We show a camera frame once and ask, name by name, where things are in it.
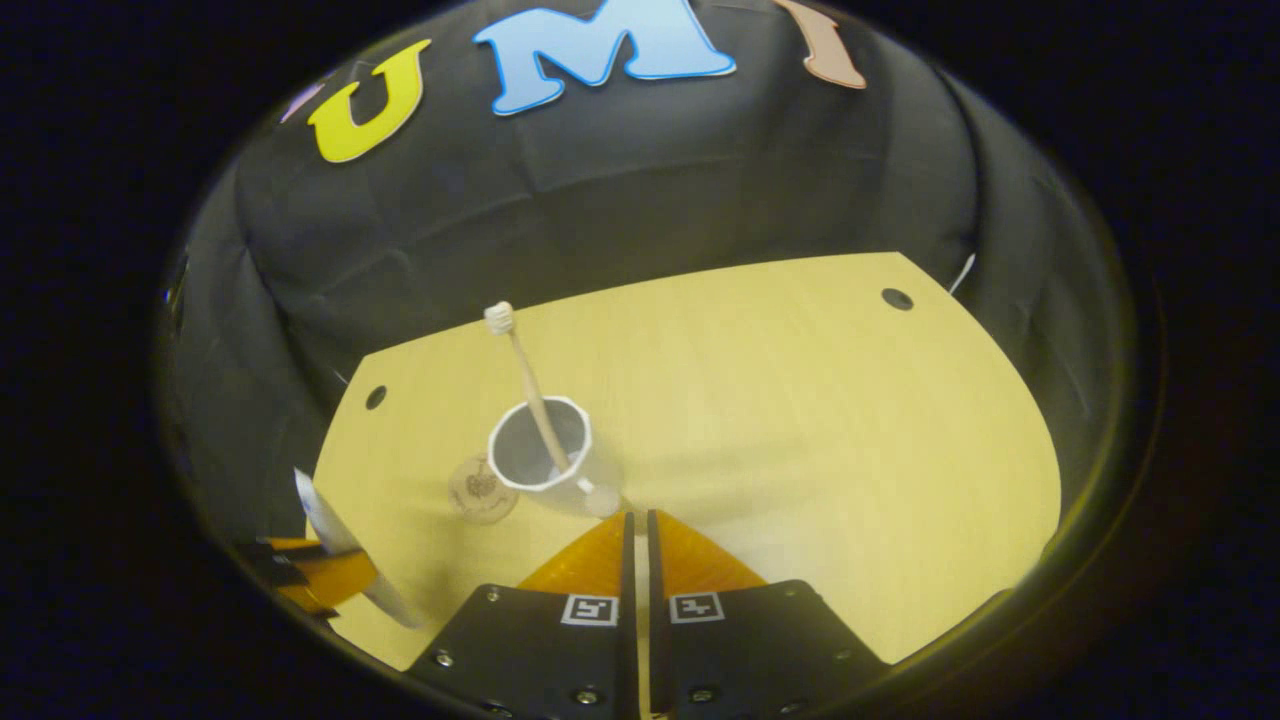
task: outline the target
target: round coaster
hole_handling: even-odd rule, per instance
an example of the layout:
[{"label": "round coaster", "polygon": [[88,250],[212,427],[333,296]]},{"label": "round coaster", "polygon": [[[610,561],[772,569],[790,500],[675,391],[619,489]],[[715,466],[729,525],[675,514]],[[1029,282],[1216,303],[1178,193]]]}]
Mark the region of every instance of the round coaster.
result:
[{"label": "round coaster", "polygon": [[458,465],[449,478],[449,502],[462,519],[477,525],[502,520],[516,506],[520,492],[502,484],[481,452]]}]

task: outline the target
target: white cup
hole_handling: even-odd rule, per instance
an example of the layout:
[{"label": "white cup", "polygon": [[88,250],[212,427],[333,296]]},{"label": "white cup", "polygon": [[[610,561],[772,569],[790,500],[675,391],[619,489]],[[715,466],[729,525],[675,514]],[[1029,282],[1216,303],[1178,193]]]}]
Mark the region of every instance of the white cup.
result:
[{"label": "white cup", "polygon": [[608,518],[621,507],[620,473],[599,448],[591,418],[567,397],[544,397],[547,416],[568,456],[561,473],[527,402],[512,407],[489,433],[489,466],[502,484],[571,515]]}]

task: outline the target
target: blue letter m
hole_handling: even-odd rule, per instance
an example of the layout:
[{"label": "blue letter m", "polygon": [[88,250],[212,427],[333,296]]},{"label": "blue letter m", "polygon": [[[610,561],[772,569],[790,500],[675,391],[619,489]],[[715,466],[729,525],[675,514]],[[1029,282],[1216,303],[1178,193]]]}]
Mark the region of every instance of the blue letter m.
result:
[{"label": "blue letter m", "polygon": [[723,76],[733,58],[707,40],[689,0],[605,0],[590,20],[556,10],[517,13],[472,38],[488,42],[498,59],[502,95],[493,111],[513,115],[564,92],[564,83],[543,74],[540,58],[586,85],[604,85],[622,38],[631,36],[635,56],[625,67],[640,79]]}]

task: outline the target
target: black fabric backdrop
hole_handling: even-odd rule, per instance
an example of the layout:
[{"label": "black fabric backdrop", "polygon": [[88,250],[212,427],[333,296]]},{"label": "black fabric backdrop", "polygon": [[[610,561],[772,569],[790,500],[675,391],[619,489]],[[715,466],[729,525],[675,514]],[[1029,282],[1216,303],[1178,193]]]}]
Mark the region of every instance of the black fabric backdrop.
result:
[{"label": "black fabric backdrop", "polygon": [[[376,350],[618,284],[744,263],[896,250],[950,286],[1032,388],[1064,511],[1132,395],[1124,270],[1069,181],[978,95],[858,19],[840,33],[867,90],[806,73],[768,0],[694,0],[737,70],[646,82],[614,67],[502,118],[493,53],[471,36],[531,6],[471,3],[339,63],[279,123],[282,97],[192,227],[173,350],[175,427],[214,523],[236,541],[297,536],[292,466],[314,470],[344,378]],[[388,141],[332,164],[305,119],[422,38],[425,92]],[[623,44],[618,64],[630,56]]]}]

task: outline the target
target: wooden table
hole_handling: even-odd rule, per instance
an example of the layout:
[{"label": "wooden table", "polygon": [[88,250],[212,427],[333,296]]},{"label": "wooden table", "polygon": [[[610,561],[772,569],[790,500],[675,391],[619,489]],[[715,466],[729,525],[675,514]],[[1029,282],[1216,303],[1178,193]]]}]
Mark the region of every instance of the wooden table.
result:
[{"label": "wooden table", "polygon": [[[891,306],[884,288],[914,307]],[[429,618],[407,630],[362,596],[339,607],[334,629],[397,669],[476,585],[518,583],[594,524],[529,497],[488,527],[451,507],[449,474],[522,401],[508,343],[481,311],[365,357],[316,470]],[[769,582],[809,582],[887,662],[1015,584],[1056,529],[1057,462],[1030,392],[977,320],[896,252],[617,287],[517,309],[517,328],[543,392],[590,413],[635,506],[667,510]],[[385,400],[369,410],[378,386]]]}]

